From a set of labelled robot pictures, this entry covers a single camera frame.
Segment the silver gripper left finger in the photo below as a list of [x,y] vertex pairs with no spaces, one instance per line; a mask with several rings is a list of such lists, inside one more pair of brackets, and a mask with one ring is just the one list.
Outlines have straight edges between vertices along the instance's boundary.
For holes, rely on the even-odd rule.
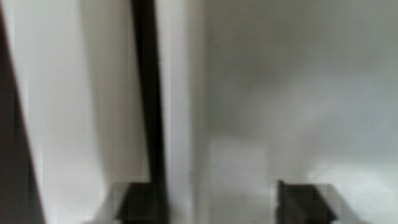
[[88,224],[168,224],[166,203],[153,183],[114,186]]

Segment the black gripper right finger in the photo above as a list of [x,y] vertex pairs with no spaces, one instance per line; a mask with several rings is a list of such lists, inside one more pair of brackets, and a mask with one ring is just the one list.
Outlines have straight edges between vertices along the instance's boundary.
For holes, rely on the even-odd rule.
[[276,224],[356,224],[356,216],[326,189],[280,180]]

